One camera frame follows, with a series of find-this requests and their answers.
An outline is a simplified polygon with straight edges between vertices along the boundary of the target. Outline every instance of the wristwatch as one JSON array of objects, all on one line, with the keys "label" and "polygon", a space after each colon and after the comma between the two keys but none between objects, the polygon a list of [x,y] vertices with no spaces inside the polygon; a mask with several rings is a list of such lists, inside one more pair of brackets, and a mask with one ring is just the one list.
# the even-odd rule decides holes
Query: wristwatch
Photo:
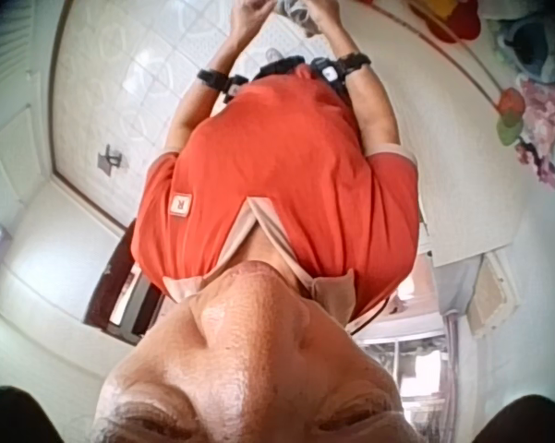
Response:
[{"label": "wristwatch", "polygon": [[371,65],[371,60],[363,53],[352,53],[339,58],[338,63],[346,77],[352,72],[361,69],[363,65]]},{"label": "wristwatch", "polygon": [[221,72],[214,71],[213,69],[201,69],[197,74],[197,78],[206,86],[209,86],[213,90],[218,90],[219,92],[227,92],[230,86],[230,78]]}]

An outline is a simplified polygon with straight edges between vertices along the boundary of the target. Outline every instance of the orange shirt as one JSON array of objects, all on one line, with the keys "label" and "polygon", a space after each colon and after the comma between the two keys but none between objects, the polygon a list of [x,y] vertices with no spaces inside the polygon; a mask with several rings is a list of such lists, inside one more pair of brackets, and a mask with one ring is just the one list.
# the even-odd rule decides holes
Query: orange shirt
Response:
[{"label": "orange shirt", "polygon": [[302,66],[245,86],[180,156],[154,163],[132,252],[161,289],[206,275],[247,198],[267,198],[310,276],[355,273],[358,317],[412,269],[416,179],[404,155],[365,158],[352,111]]}]

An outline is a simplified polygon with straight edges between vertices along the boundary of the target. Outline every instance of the floor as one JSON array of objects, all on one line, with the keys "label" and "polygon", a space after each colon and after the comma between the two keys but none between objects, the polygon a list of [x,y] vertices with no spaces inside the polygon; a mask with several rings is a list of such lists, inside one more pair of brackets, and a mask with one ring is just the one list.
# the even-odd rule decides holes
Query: floor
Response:
[{"label": "floor", "polygon": [[[163,144],[175,107],[229,32],[226,0],[75,0],[64,30],[54,84],[57,171],[124,225],[135,217],[145,172]],[[307,60],[330,54],[271,15],[236,62],[254,76],[271,47]],[[97,168],[109,145],[119,170]]]}]

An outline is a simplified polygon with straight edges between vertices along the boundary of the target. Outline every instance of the hand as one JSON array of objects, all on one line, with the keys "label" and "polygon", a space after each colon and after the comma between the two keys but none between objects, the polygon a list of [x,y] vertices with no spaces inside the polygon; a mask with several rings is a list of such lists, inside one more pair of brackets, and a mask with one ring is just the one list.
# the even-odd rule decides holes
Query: hand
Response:
[{"label": "hand", "polygon": [[320,30],[327,33],[333,28],[341,28],[341,10],[337,0],[304,0],[308,13]]},{"label": "hand", "polygon": [[234,0],[230,37],[244,49],[254,39],[275,8],[276,0]]}]

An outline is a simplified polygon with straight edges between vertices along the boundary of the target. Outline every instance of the person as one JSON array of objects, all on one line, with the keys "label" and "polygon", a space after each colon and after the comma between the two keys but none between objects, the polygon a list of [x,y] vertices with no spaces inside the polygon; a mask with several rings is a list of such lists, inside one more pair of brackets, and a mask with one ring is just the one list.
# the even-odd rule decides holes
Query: person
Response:
[{"label": "person", "polygon": [[[306,6],[336,57],[359,53],[336,1]],[[209,70],[230,73],[273,7],[235,0]],[[302,65],[210,117],[218,91],[191,86],[132,240],[176,306],[106,379],[95,441],[419,441],[344,329],[412,269],[416,165],[373,70],[346,87],[351,107]]]}]

